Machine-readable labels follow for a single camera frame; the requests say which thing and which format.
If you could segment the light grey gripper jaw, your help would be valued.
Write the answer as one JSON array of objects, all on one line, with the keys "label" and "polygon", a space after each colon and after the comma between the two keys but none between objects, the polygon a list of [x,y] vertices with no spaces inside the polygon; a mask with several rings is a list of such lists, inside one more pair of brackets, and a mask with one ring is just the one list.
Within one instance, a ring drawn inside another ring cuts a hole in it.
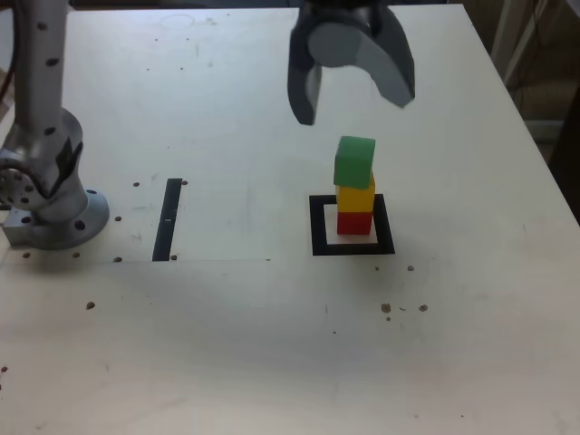
[{"label": "light grey gripper jaw", "polygon": [[323,67],[367,72],[380,95],[400,108],[415,99],[411,48],[387,7],[359,7],[325,19],[309,36],[308,51]]}]

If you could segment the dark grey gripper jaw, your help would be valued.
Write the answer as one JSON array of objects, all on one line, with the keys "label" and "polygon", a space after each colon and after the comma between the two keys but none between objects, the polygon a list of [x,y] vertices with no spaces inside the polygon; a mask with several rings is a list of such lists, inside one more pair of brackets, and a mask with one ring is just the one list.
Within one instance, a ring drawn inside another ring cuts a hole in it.
[{"label": "dark grey gripper jaw", "polygon": [[314,124],[322,79],[322,65],[309,50],[311,33],[318,24],[314,7],[302,7],[290,35],[287,96],[297,121]]}]

